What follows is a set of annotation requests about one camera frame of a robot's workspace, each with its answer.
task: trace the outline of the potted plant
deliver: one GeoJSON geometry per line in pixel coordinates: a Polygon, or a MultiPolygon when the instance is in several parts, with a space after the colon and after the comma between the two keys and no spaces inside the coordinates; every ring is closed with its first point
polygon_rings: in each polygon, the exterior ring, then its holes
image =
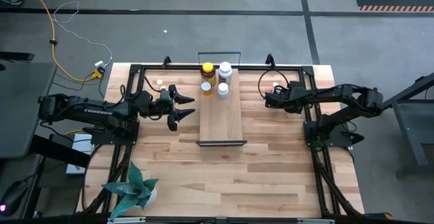
{"type": "Polygon", "coordinates": [[[148,179],[143,181],[143,176],[136,165],[131,162],[130,171],[128,172],[128,183],[107,183],[101,185],[122,197],[122,200],[115,207],[110,216],[110,221],[122,215],[133,206],[140,206],[142,210],[146,205],[152,204],[157,197],[155,184],[158,179],[148,179]]]}

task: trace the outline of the wooden cutting board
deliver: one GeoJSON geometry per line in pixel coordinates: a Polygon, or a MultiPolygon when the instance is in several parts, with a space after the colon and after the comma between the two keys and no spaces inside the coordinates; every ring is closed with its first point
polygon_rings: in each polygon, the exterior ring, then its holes
{"type": "Polygon", "coordinates": [[[210,95],[201,95],[199,140],[242,141],[242,129],[238,69],[233,69],[228,98],[218,97],[218,84],[210,95]]]}

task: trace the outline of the yellow cable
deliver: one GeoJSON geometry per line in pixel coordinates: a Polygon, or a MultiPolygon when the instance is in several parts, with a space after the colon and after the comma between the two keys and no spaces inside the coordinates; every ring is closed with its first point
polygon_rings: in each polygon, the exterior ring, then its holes
{"type": "MultiPolygon", "coordinates": [[[[48,8],[47,8],[47,6],[46,6],[46,4],[44,3],[44,1],[43,0],[39,0],[41,3],[42,3],[42,5],[43,5],[43,7],[45,8],[45,10],[46,10],[46,12],[47,12],[47,14],[48,14],[48,18],[50,19],[50,23],[51,23],[51,25],[52,25],[52,40],[53,41],[55,41],[56,40],[56,30],[55,30],[55,28],[54,28],[54,23],[53,23],[53,20],[52,20],[52,16],[51,16],[51,14],[50,14],[50,11],[48,11],[48,8]]],[[[65,71],[65,69],[63,69],[63,67],[59,64],[59,62],[56,60],[56,54],[55,54],[55,52],[54,52],[54,44],[52,44],[52,56],[53,56],[53,60],[54,60],[54,62],[56,63],[56,65],[65,73],[65,74],[67,74],[71,79],[73,79],[74,81],[80,81],[80,82],[85,82],[85,81],[91,81],[91,80],[93,80],[93,79],[95,79],[95,77],[90,77],[89,79],[78,79],[78,78],[75,78],[75,77],[73,77],[71,74],[69,74],[67,71],[65,71]]]]}
{"type": "Polygon", "coordinates": [[[83,132],[83,130],[70,131],[70,132],[65,133],[64,135],[72,135],[72,134],[76,134],[76,133],[80,133],[80,132],[83,132]]]}

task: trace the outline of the white bottle cap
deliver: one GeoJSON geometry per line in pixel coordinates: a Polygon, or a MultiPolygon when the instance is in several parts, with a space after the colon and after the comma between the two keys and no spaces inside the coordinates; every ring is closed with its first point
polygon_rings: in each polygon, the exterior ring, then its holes
{"type": "Polygon", "coordinates": [[[219,68],[222,72],[226,73],[232,69],[232,66],[229,62],[222,62],[219,68]]]}
{"type": "Polygon", "coordinates": [[[228,86],[228,84],[226,84],[226,83],[220,83],[220,84],[218,85],[218,92],[219,92],[219,93],[225,94],[225,93],[227,93],[228,91],[229,91],[229,86],[228,86]]]}
{"type": "Polygon", "coordinates": [[[205,81],[202,83],[201,88],[203,91],[209,91],[209,90],[211,90],[211,83],[205,81]]]}

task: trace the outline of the wooden platform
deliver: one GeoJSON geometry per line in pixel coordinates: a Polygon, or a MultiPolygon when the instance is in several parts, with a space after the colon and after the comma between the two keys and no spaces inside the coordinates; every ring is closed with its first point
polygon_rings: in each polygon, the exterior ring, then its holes
{"type": "MultiPolygon", "coordinates": [[[[115,63],[106,99],[120,98],[119,86],[126,84],[128,63],[115,63]]],[[[331,66],[314,66],[319,88],[334,85],[331,66]]],[[[284,72],[288,80],[298,81],[295,72],[284,72]]],[[[201,148],[199,140],[199,101],[180,105],[196,112],[170,132],[166,118],[159,121],[140,119],[137,145],[132,161],[144,178],[157,178],[157,200],[149,208],[134,208],[127,215],[177,217],[319,217],[319,204],[311,153],[304,144],[304,115],[264,107],[258,93],[262,71],[240,71],[240,98],[243,147],[201,148]]],[[[147,71],[153,84],[158,79],[194,98],[200,97],[199,71],[147,71]]],[[[261,90],[270,90],[283,78],[274,73],[263,77],[261,90]]],[[[338,103],[322,104],[323,113],[340,109],[338,103]]],[[[88,205],[106,183],[113,146],[102,146],[90,163],[85,181],[88,205]]],[[[330,157],[336,184],[354,207],[363,212],[357,179],[350,155],[331,148],[330,157]]],[[[330,192],[325,187],[331,210],[330,192]]]]}

